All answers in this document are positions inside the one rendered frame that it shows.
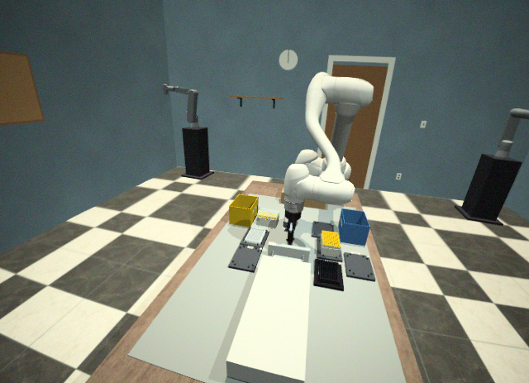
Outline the yellow open-top bin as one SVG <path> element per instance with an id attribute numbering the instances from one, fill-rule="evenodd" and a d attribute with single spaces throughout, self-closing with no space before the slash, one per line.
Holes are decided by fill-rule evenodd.
<path id="1" fill-rule="evenodd" d="M 229 205 L 229 223 L 251 227 L 258 213 L 259 197 L 239 194 Z"/>

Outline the blue bin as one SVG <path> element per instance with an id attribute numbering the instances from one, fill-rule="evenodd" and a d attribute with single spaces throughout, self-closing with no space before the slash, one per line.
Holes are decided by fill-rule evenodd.
<path id="1" fill-rule="evenodd" d="M 342 208 L 338 227 L 341 242 L 365 246 L 370 229 L 365 211 Z"/>

